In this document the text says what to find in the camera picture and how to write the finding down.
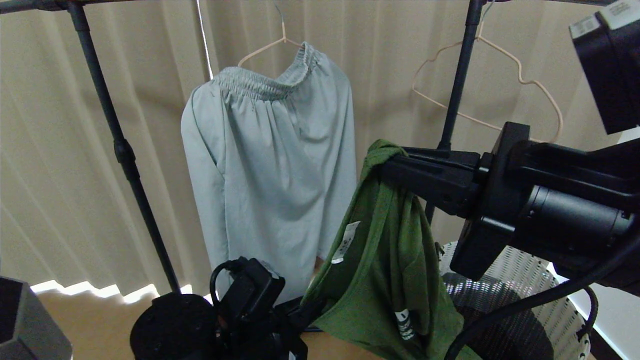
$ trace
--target green shirt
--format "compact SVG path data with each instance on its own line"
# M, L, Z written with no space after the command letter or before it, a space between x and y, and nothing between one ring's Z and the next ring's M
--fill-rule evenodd
M360 184L304 301L327 299L315 325L385 359L441 359L463 318L440 277L418 199L376 172L396 154L406 155L384 140L369 148ZM480 358L465 348L458 359Z

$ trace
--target wooden floor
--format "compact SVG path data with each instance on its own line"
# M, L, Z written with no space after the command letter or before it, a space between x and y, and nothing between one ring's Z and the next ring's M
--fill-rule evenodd
M125 304L119 295L102 299L91 293L68 296L49 292L38 297L73 344L75 360L134 359L129 333L151 304L151 295L134 304ZM310 360L379 359L325 333L304 334L303 340Z

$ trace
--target laundry basket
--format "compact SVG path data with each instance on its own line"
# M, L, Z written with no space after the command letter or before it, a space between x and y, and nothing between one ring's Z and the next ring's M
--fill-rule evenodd
M451 270L458 242L444 246L440 275L465 326L514 301L557 285L548 261L506 247L479 281ZM568 298L563 298L499 321L481 331L467 345L484 360L584 360L588 335L576 332L584 321Z

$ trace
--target light under curtain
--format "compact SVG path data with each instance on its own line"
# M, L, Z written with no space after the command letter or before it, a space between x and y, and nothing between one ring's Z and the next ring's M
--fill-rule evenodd
M415 70L462 38L466 1L277 1L287 37L326 53L348 76L355 106L358 168L378 138L435 147L445 110L411 92ZM196 211L180 116L192 89L282 36L269 1L125 1L86 7L125 136L181 286L206 294L210 267ZM484 36L517 55L525 79L540 80L565 118L558 143L612 145L605 136L567 27L597 11L548 1L496 4ZM2 16L0 56L0 274L31 284L88 281L128 294L169 287L120 165L77 36L66 13ZM245 67L276 77L291 63L286 45ZM417 88L446 103L459 49L425 66ZM554 134L555 113L535 87L522 87L508 58L477 44L460 111L501 126ZM498 135L459 118L461 151L489 151ZM462 219L436 212L437 241L458 239Z

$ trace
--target beige clothes hanger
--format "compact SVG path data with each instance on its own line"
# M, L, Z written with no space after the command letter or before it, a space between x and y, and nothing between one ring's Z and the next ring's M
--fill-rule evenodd
M487 10L485 11L484 15L486 15L486 13L489 11L489 9L491 8L491 6L493 5L493 2L491 3L491 5L489 6L489 8L487 8ZM562 115L562 111L560 110L560 107L558 106L558 104L556 103L556 100L554 100L553 96L551 96L551 94L549 93L549 91L547 90L547 88L545 88L544 85L542 85L539 81L537 80L528 80L525 81L522 79L522 63L520 62L520 60L513 54L511 54L510 52L506 51L505 49L501 48L500 46L494 44L493 42L491 42L490 40L488 40L487 38L482 36L482 32L483 32L483 28L484 28L484 16L483 16L483 20L480 22L480 29L478 31L478 35L476 36L476 40L477 41L482 41L485 44L489 45L490 47L492 47L495 50L498 50L500 53L506 55L509 59L513 60L516 65L518 65L518 82L522 85L530 85L530 84L534 84L536 85L538 88L540 88L540 90L542 90L542 92L545 94L545 96L547 97L547 99L549 99L549 102L551 102L551 105L554 107L554 110L556 111L557 114L557 130L556 130L556 134L554 135L554 137L549 141L549 142L556 142L558 140L558 138L560 137L560 134L562 133L563 130L563 126L564 126L564 118ZM462 41L456 42L454 44L451 45L447 45L443 48L441 48L440 50L438 50L438 52L436 53L436 56L432 59L427 59L425 60L424 63L422 63L422 65L420 65L420 67L418 68L418 70L416 70L415 74L413 75L413 80L411 82L411 90L413 90L413 92L415 92L416 94L420 95L421 97L433 102L434 104L440 106L441 108L447 108L446 105L441 104L438 101L435 101L434 99L428 97L427 95L424 95L423 93L419 92L416 88L415 88L415 82L416 79L418 77L418 73L422 70L422 68L427 64L427 63L431 63L436 61L436 59L438 58L438 56L440 55L440 53L446 49L450 49L452 47L456 47L456 46L460 46L460 44L462 44ZM471 117L469 115L463 114L461 112L458 112L459 116L462 116L466 119L469 119L473 122L477 122L480 125L484 125L487 127L490 127L492 129L496 129L498 131L502 131L501 127L489 124L487 122L484 122L482 120L478 120L474 117ZM537 139L531 139L533 141L537 141L537 142L543 142L542 140L537 140Z
M276 10L278 10L278 13L280 14L280 21L282 24L282 38L270 43L269 45L263 46L260 49L252 52L251 54L245 56L244 58L242 58L242 60L240 60L240 62L238 63L238 67L242 67L242 64L244 64L247 60L249 60L250 58L253 58L254 56L260 54L261 52L270 49L276 45L278 45L279 43L290 43L292 45L295 45L297 47L299 47L300 49L303 48L303 46L301 44L298 44L297 42L291 41L287 38L287 30L285 29L284 26L284 16L282 15L282 12L280 11L280 8L278 7L278 5L276 5L276 3L273 3L273 5L276 7Z

